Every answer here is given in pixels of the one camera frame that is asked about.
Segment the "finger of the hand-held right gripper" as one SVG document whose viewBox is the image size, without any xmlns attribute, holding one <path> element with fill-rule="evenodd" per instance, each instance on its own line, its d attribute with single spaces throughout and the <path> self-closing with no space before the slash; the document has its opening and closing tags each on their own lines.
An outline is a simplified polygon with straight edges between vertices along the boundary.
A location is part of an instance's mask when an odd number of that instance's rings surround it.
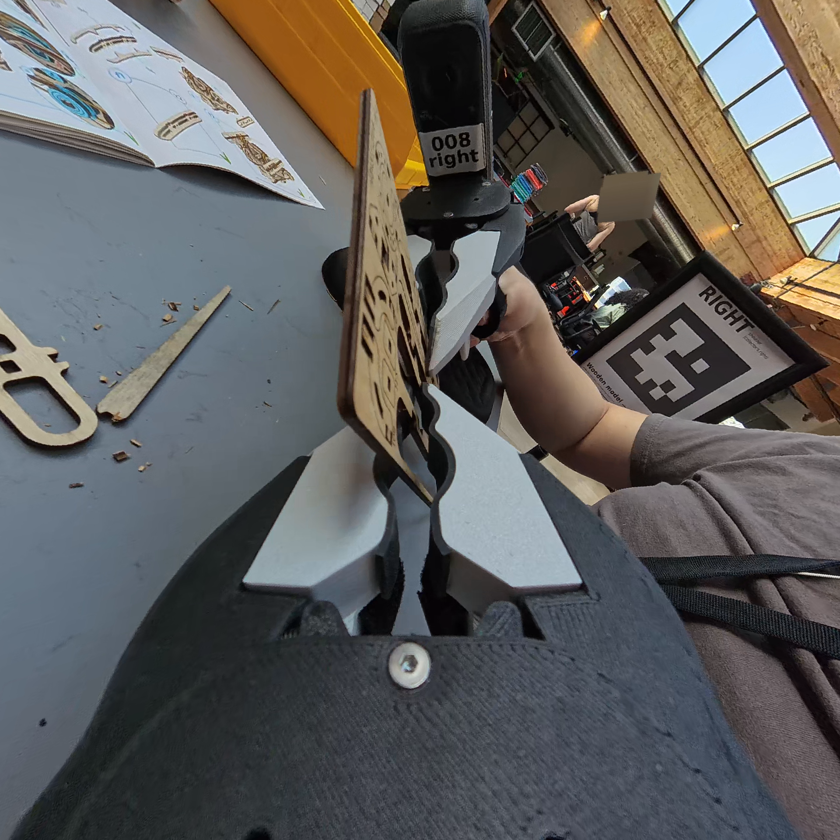
<svg viewBox="0 0 840 840">
<path fill-rule="evenodd" d="M 458 238 L 449 251 L 415 237 L 415 256 L 420 258 L 416 271 L 434 269 L 444 257 L 455 261 L 453 272 L 443 282 L 441 304 L 427 304 L 429 375 L 438 375 L 456 355 L 467 356 L 470 336 L 496 296 L 494 265 L 500 237 L 499 231 L 475 231 Z"/>
</svg>

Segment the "tapered wooden stick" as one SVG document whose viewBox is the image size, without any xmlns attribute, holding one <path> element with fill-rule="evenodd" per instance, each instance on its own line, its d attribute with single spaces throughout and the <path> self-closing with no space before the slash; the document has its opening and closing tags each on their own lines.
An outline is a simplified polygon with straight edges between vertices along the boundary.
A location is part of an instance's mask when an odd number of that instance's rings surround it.
<svg viewBox="0 0 840 840">
<path fill-rule="evenodd" d="M 158 382 L 179 358 L 205 323 L 228 298 L 230 286 L 225 286 L 203 308 L 151 353 L 127 378 L 115 385 L 96 406 L 100 416 L 109 416 L 116 424 L 128 419 L 153 391 Z"/>
</svg>

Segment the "slotted wooden strip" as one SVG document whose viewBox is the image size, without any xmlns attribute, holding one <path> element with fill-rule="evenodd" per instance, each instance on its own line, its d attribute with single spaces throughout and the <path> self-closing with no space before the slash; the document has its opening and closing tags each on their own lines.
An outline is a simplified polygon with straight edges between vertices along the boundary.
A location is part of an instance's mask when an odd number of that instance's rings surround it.
<svg viewBox="0 0 840 840">
<path fill-rule="evenodd" d="M 88 441 L 96 432 L 98 417 L 83 397 L 67 382 L 67 362 L 57 360 L 58 351 L 33 344 L 14 321 L 1 313 L 1 415 L 18 435 L 32 445 L 67 448 Z M 64 433 L 52 433 L 38 425 L 8 388 L 24 382 L 39 382 L 62 403 L 77 425 Z"/>
</svg>

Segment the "framed right marker sign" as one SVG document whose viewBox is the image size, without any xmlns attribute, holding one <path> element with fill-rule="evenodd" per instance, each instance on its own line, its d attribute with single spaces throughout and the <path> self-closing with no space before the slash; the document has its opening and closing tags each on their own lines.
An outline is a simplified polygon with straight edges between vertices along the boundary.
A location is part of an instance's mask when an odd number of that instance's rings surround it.
<svg viewBox="0 0 840 840">
<path fill-rule="evenodd" d="M 709 424 L 828 365 L 708 251 L 572 358 L 610 403 Z"/>
</svg>

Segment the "laser-cut wooden parts sheet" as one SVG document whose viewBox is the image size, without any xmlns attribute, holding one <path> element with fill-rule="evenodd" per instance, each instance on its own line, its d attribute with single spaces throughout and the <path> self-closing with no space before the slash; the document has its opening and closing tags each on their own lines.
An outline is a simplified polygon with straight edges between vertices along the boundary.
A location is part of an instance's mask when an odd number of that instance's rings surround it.
<svg viewBox="0 0 840 840">
<path fill-rule="evenodd" d="M 337 403 L 344 422 L 430 505 L 434 492 L 401 450 L 410 436 L 427 455 L 416 402 L 425 384 L 436 384 L 427 368 L 427 324 L 409 249 L 375 92 L 367 88 L 360 95 Z"/>
</svg>

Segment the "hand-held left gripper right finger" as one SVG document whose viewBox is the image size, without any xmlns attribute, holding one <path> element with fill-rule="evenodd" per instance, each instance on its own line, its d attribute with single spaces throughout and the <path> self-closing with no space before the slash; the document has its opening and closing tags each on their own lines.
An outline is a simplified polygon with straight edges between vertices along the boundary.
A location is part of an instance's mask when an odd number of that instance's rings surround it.
<svg viewBox="0 0 840 840">
<path fill-rule="evenodd" d="M 495 602 L 579 592 L 581 574 L 519 452 L 435 385 L 423 387 L 435 494 L 423 566 L 431 634 L 470 634 Z"/>
</svg>

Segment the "person's right hand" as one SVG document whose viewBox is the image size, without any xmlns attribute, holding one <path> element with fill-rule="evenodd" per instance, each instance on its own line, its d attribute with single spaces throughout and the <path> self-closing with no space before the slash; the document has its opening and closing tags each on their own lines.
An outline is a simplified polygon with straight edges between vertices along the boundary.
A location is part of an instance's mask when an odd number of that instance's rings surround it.
<svg viewBox="0 0 840 840">
<path fill-rule="evenodd" d="M 498 342 L 520 333 L 530 333 L 535 329 L 544 331 L 553 326 L 537 286 L 519 267 L 511 266 L 502 272 L 499 290 L 505 296 L 507 308 L 499 326 L 486 340 Z"/>
</svg>

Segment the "wall air vent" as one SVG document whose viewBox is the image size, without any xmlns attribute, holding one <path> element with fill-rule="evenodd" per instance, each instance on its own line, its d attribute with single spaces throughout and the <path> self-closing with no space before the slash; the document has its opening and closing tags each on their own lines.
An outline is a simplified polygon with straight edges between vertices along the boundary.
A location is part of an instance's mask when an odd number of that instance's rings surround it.
<svg viewBox="0 0 840 840">
<path fill-rule="evenodd" d="M 526 3 L 511 29 L 532 60 L 538 60 L 559 36 L 542 7 L 534 1 Z"/>
</svg>

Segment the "yellow storage bin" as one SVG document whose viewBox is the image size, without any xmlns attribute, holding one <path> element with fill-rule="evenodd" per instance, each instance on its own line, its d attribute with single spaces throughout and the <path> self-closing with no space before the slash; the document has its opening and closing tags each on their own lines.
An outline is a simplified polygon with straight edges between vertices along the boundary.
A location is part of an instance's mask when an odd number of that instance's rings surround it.
<svg viewBox="0 0 840 840">
<path fill-rule="evenodd" d="M 403 70 L 351 1 L 213 5 L 352 165 L 373 89 L 397 190 L 428 184 Z"/>
</svg>

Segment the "black quilted cushion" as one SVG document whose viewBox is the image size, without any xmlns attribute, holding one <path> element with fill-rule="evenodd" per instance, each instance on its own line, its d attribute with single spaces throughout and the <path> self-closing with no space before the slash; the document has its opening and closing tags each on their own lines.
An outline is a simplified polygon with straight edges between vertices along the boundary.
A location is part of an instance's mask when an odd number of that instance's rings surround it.
<svg viewBox="0 0 840 840">
<path fill-rule="evenodd" d="M 333 251 L 322 263 L 324 286 L 331 299 L 343 309 L 349 249 Z M 465 360 L 451 360 L 438 376 L 440 389 L 483 424 L 490 420 L 497 397 L 494 374 L 477 348 Z"/>
</svg>

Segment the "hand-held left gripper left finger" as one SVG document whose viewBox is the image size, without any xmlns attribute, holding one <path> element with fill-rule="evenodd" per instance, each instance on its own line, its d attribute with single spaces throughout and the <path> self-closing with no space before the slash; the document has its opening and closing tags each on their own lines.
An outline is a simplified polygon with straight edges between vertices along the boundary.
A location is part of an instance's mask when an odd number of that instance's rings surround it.
<svg viewBox="0 0 840 840">
<path fill-rule="evenodd" d="M 245 573 L 253 592 L 330 602 L 351 634 L 397 581 L 397 522 L 375 455 L 345 427 L 315 448 Z"/>
</svg>

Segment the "colourful stacked items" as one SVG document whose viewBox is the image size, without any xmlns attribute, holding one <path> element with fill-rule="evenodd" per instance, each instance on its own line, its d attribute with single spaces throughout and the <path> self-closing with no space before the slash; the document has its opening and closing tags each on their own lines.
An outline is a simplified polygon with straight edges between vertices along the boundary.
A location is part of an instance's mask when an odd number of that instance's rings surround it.
<svg viewBox="0 0 840 840">
<path fill-rule="evenodd" d="M 510 183 L 514 197 L 522 204 L 528 204 L 548 184 L 549 179 L 539 164 L 531 164 L 517 174 Z"/>
</svg>

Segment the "person's right forearm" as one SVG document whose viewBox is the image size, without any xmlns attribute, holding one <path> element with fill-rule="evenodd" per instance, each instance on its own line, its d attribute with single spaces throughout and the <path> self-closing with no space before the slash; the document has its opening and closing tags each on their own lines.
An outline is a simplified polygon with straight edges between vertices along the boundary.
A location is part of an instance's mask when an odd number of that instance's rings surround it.
<svg viewBox="0 0 840 840">
<path fill-rule="evenodd" d="M 611 490 L 630 487 L 634 444 L 647 417 L 604 398 L 567 354 L 548 314 L 489 343 L 528 435 L 577 473 Z"/>
</svg>

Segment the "printed instruction booklet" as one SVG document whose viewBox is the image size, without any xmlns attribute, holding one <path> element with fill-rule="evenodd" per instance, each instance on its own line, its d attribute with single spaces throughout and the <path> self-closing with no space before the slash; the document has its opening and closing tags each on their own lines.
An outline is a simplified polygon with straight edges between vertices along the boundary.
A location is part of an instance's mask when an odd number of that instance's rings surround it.
<svg viewBox="0 0 840 840">
<path fill-rule="evenodd" d="M 2 130 L 321 209 L 232 88 L 111 2 L 1 2 Z"/>
</svg>

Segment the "scattered wood chips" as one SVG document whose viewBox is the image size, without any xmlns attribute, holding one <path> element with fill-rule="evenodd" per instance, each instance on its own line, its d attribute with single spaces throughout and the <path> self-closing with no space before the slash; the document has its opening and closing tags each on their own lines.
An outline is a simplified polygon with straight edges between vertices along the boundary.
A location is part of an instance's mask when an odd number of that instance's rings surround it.
<svg viewBox="0 0 840 840">
<path fill-rule="evenodd" d="M 133 320 L 119 327 L 115 319 L 90 333 L 85 346 L 90 362 L 74 369 L 72 382 L 96 407 L 117 384 L 140 367 L 174 332 L 217 293 L 200 295 L 193 307 L 154 310 L 152 320 Z M 162 467 L 184 455 L 206 457 L 212 463 L 230 460 L 237 445 L 253 442 L 247 422 L 266 420 L 279 398 L 270 396 L 277 352 L 260 329 L 275 325 L 259 315 L 256 301 L 231 289 L 229 296 L 173 363 L 132 415 L 113 423 L 99 416 L 98 431 L 77 447 L 97 453 L 110 467 L 123 465 L 136 474 Z"/>
</svg>

